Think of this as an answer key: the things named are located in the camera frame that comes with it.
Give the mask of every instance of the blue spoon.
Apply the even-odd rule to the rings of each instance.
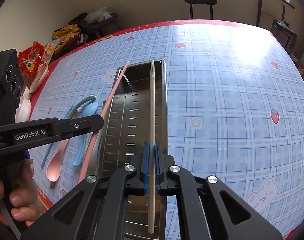
[[[96,112],[96,109],[98,108],[98,105],[99,105],[98,102],[88,104],[84,108],[84,110],[81,114],[81,117],[94,115],[95,112]],[[75,157],[75,160],[74,160],[74,163],[73,163],[74,167],[79,167],[82,163],[82,160],[83,160],[83,152],[84,152],[84,146],[85,146],[85,141],[86,141],[87,134],[83,134],[83,135],[80,135],[80,136],[81,136],[81,142],[80,142],[79,150],[76,154],[76,157]]]
[[[90,100],[95,100],[96,99],[96,96],[88,96],[84,99],[82,99],[80,102],[78,102],[75,106],[71,106],[69,111],[66,113],[66,115],[64,116],[64,119],[71,119],[72,115],[74,114],[75,110],[78,109],[81,105],[85,104],[86,102],[90,101]],[[53,143],[50,143],[50,145],[48,146],[48,149],[43,157],[43,161],[41,163],[41,169],[44,167],[44,164],[47,160],[47,157],[50,153],[50,150],[53,146]]]

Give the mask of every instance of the human hand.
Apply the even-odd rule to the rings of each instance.
[[[27,226],[34,223],[43,213],[43,207],[38,196],[38,190],[34,179],[33,159],[24,160],[19,176],[15,181],[19,187],[9,194],[10,201],[14,208],[11,213],[17,221],[25,221]],[[0,199],[4,196],[4,186],[0,180]],[[8,226],[7,221],[0,212],[1,222]]]

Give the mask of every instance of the metal cutlery tray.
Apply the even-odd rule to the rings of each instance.
[[[99,177],[110,176],[128,164],[131,155],[143,152],[149,141],[151,61],[129,65],[105,119],[99,158]],[[165,59],[155,60],[156,141],[168,152]],[[155,232],[148,233],[148,197],[129,196],[124,236],[129,239],[164,239],[166,197],[156,195]]]

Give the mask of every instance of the blue gripper pad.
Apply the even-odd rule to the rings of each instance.
[[[155,143],[155,168],[156,168],[156,187],[157,191],[160,190],[160,163],[159,163],[159,146],[160,142]]]
[[[150,143],[145,142],[145,148],[143,149],[143,156],[145,156],[144,166],[144,193],[148,193],[148,179],[149,179],[149,158],[150,158]]]
[[[24,155],[25,155],[25,158],[28,160],[29,158],[31,158],[30,156],[30,153],[29,153],[29,150],[24,150]]]

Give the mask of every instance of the camera lens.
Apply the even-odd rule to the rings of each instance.
[[[15,92],[16,88],[17,88],[17,76],[14,76],[12,81],[12,93]]]
[[[10,67],[8,68],[7,73],[6,73],[7,82],[9,82],[11,80],[12,75],[13,75],[13,66],[10,65]]]
[[[20,98],[20,95],[21,95],[21,87],[19,86],[16,92],[17,98]]]

